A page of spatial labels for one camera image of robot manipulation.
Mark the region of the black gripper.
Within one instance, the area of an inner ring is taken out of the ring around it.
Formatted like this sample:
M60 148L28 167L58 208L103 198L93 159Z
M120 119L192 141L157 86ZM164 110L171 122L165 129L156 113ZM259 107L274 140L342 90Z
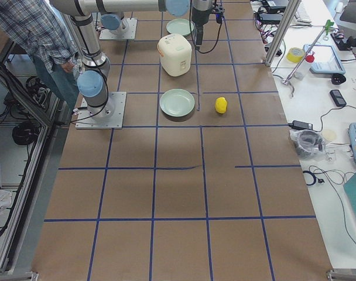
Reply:
M203 42L203 26L210 16L210 1L209 0L192 0L191 20L194 24L194 39L195 46L202 45Z

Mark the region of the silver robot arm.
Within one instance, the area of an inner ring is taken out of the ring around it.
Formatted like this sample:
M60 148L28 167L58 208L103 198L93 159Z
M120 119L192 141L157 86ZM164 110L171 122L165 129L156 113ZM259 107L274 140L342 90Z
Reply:
M99 71L109 70L109 60L101 51L93 13L160 11L179 17L188 12L190 21L194 23L194 47L199 50L203 42L204 25L217 9L216 1L50 1L50 4L70 17L73 33L78 38L77 45L84 52L85 67Z

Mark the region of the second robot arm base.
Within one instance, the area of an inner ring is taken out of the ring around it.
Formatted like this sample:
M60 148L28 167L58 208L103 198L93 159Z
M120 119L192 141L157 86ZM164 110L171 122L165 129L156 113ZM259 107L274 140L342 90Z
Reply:
M113 34L122 34L128 30L128 23L123 12L102 13L101 23Z

